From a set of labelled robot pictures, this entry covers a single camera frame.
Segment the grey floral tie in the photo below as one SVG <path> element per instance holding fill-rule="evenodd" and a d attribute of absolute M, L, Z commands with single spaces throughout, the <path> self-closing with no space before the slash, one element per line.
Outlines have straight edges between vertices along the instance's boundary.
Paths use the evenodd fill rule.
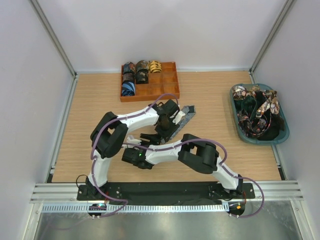
<path fill-rule="evenodd" d="M 165 139 L 164 137 L 161 138 L 161 144 L 172 140 L 182 130 L 182 128 L 196 115 L 195 105 L 185 105 L 180 111 L 183 111 L 185 113 L 185 117 L 178 124 L 175 124 L 175 127 L 173 128 L 174 131 L 167 139 Z"/>

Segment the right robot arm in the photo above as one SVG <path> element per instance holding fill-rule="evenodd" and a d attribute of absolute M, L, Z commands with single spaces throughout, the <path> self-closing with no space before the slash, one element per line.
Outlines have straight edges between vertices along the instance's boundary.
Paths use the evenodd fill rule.
<path fill-rule="evenodd" d="M 184 134 L 181 140 L 163 145 L 142 145 L 128 140 L 122 148 L 122 161 L 140 169 L 151 170 L 158 164 L 179 161 L 197 173 L 215 177 L 229 197 L 243 194 L 242 176 L 225 164 L 227 151 L 216 141 Z"/>

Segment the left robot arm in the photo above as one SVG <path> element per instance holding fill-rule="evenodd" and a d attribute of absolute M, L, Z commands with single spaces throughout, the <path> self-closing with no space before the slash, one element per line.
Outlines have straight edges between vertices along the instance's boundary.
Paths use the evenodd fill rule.
<path fill-rule="evenodd" d="M 135 150 L 135 145 L 167 143 L 176 135 L 185 116 L 179 104 L 171 99 L 128 114 L 107 112 L 90 135 L 93 169 L 86 179 L 84 192 L 90 199 L 101 200 L 106 194 L 111 160 L 121 148 Z"/>

